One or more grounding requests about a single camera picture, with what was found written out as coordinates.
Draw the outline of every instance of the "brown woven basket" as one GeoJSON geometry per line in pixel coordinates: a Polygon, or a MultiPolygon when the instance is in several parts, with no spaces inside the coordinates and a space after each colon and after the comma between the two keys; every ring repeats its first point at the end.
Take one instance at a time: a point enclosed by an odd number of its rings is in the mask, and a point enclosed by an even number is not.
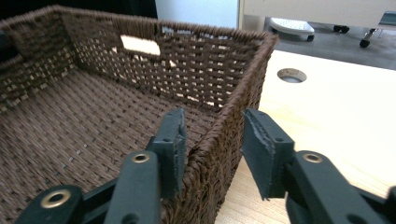
{"type": "Polygon", "coordinates": [[[175,107],[186,110],[187,165],[163,223],[215,221],[275,36],[58,6],[0,29],[20,53],[0,63],[0,223],[42,190],[111,180],[175,107]],[[161,54],[125,49],[121,35],[153,40],[161,54]]]}

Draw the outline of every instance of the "table surface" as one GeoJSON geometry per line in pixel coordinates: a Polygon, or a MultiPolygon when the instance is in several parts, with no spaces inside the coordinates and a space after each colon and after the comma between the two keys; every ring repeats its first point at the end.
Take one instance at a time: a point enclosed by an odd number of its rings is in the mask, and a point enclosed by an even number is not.
{"type": "MultiPolygon", "coordinates": [[[[295,149],[327,156],[350,184],[386,197],[396,186],[396,71],[275,51],[260,110],[296,142],[295,149]],[[288,83],[283,68],[307,80],[288,83]]],[[[290,223],[284,199],[263,202],[244,159],[217,224],[290,223]]]]}

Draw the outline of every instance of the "gray floor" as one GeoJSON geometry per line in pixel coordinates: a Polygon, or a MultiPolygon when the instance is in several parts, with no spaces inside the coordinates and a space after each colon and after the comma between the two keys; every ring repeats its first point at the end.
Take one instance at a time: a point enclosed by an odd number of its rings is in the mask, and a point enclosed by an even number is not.
{"type": "MultiPolygon", "coordinates": [[[[315,29],[315,39],[307,42],[305,35],[287,35],[279,33],[280,42],[276,49],[319,58],[332,59],[347,63],[357,63],[373,67],[396,70],[396,31],[381,30],[370,39],[366,49],[359,43],[368,31],[367,28],[350,27],[346,34],[336,33],[332,24],[309,22],[315,29]]],[[[270,30],[267,18],[265,31],[270,30]]]]}

